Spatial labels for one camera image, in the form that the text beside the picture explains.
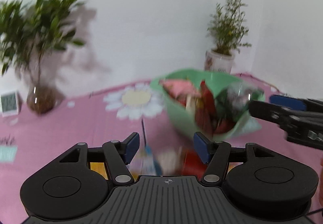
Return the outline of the yellow chips bag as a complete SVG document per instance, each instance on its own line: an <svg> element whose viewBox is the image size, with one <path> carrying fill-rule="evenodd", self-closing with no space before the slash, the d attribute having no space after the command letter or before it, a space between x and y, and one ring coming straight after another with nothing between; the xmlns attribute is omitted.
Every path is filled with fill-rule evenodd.
<svg viewBox="0 0 323 224"><path fill-rule="evenodd" d="M103 162L90 162L90 169L99 173L106 180L108 180L105 164Z"/></svg>

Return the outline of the leafy plant in glass vase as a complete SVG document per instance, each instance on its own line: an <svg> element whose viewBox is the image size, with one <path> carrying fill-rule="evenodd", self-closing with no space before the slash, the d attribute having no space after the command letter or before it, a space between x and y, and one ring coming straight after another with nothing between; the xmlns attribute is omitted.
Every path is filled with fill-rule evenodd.
<svg viewBox="0 0 323 224"><path fill-rule="evenodd" d="M56 93L43 81L42 60L54 52L65 52L68 45L84 46L76 38L71 12L84 2L79 0L36 0L25 4L21 0L1 2L1 74L14 68L30 80L27 106L43 115L56 106Z"/></svg>

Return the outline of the green silver snack packet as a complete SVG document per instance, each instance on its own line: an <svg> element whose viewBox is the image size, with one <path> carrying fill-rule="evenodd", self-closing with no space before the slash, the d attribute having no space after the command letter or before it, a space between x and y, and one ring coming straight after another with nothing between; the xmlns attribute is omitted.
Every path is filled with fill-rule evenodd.
<svg viewBox="0 0 323 224"><path fill-rule="evenodd" d="M260 100L264 91L245 82L234 82L225 87L215 98L219 118L237 123L249 109L252 100Z"/></svg>

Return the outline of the thin plant in white pot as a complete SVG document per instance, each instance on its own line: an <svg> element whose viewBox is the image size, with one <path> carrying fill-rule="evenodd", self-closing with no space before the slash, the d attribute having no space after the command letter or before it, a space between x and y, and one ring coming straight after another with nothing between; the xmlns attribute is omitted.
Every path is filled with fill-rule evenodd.
<svg viewBox="0 0 323 224"><path fill-rule="evenodd" d="M240 53L242 48L252 46L244 41L244 37L249 34L245 19L246 7L243 0L225 0L224 4L216 4L207 28L208 37L212 39L214 47L206 51L205 70L229 74L235 54Z"/></svg>

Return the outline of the clear white candy packet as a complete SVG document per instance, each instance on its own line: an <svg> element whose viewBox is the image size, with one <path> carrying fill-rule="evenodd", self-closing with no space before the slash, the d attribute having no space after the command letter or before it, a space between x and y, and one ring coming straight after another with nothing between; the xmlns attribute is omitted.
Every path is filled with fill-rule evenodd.
<svg viewBox="0 0 323 224"><path fill-rule="evenodd" d="M179 175L182 168L182 148L169 148L157 155L163 175Z"/></svg>

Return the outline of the flat red packet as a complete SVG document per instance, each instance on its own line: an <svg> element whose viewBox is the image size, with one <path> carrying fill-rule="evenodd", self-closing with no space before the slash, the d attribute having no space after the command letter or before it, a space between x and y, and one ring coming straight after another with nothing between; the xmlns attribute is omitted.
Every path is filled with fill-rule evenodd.
<svg viewBox="0 0 323 224"><path fill-rule="evenodd" d="M193 175L201 179L207 167L194 150L184 150L181 175Z"/></svg>

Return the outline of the green plastic bowl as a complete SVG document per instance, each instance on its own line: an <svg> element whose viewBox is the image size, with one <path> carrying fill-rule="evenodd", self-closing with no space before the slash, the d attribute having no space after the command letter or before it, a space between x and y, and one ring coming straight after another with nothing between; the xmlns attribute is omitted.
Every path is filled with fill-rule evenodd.
<svg viewBox="0 0 323 224"><path fill-rule="evenodd" d="M152 90L157 91L162 95L171 124L178 132L190 139L192 139L194 133L200 129L195 123L194 116L185 111L185 108L182 105L170 98L163 90L159 81L166 79L187 79L192 82L195 87L198 87L200 82L204 80L215 96L230 84L245 84L250 86L250 83L247 83L235 75L197 69L180 69L153 79L150 83L150 87ZM248 112L245 112L231 131L215 135L215 139L225 140L239 137L241 135L259 131L261 128L262 126L260 123L255 118L251 117Z"/></svg>

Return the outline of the digital clock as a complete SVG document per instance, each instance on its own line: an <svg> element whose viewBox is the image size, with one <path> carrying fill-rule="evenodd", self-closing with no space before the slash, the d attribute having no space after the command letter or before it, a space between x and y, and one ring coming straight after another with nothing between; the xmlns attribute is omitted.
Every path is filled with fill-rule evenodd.
<svg viewBox="0 0 323 224"><path fill-rule="evenodd" d="M1 115L3 117L18 115L20 111L17 91L1 94Z"/></svg>

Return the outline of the blue biscuit packet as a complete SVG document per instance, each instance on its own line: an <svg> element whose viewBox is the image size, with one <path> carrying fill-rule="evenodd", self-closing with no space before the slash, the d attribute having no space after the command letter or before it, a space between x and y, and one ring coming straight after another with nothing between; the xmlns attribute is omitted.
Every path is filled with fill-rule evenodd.
<svg viewBox="0 0 323 224"><path fill-rule="evenodd" d="M139 153L140 175L161 176L162 169L158 161L153 156L149 146L145 146Z"/></svg>

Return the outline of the black stick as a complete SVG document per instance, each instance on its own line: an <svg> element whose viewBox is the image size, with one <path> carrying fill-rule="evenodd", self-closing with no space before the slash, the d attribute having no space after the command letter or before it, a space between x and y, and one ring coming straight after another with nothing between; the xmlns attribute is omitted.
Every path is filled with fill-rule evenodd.
<svg viewBox="0 0 323 224"><path fill-rule="evenodd" d="M147 146L147 138L146 138L146 130L145 130L145 122L144 119L141 119L141 125L142 125L142 133L143 133L143 138L144 138L144 146Z"/></svg>

